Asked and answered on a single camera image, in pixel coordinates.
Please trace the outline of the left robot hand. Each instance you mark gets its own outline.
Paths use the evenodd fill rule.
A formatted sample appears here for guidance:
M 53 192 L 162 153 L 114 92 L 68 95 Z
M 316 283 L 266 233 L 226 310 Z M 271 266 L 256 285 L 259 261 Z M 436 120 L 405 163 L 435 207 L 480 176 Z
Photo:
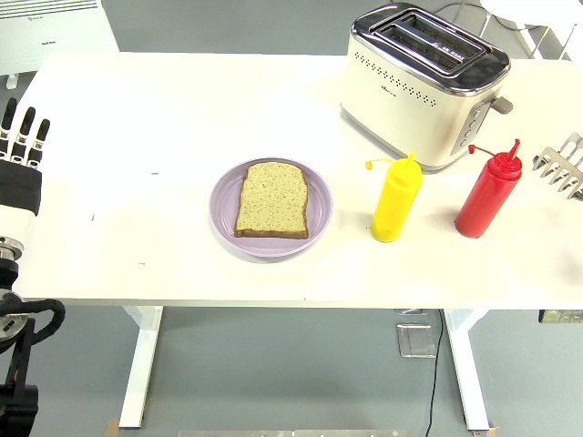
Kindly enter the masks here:
M 26 229 L 38 215 L 42 173 L 39 170 L 50 121 L 43 119 L 34 136 L 36 109 L 29 107 L 15 138 L 10 139 L 17 100 L 11 97 L 1 118 L 1 240 L 22 245 Z

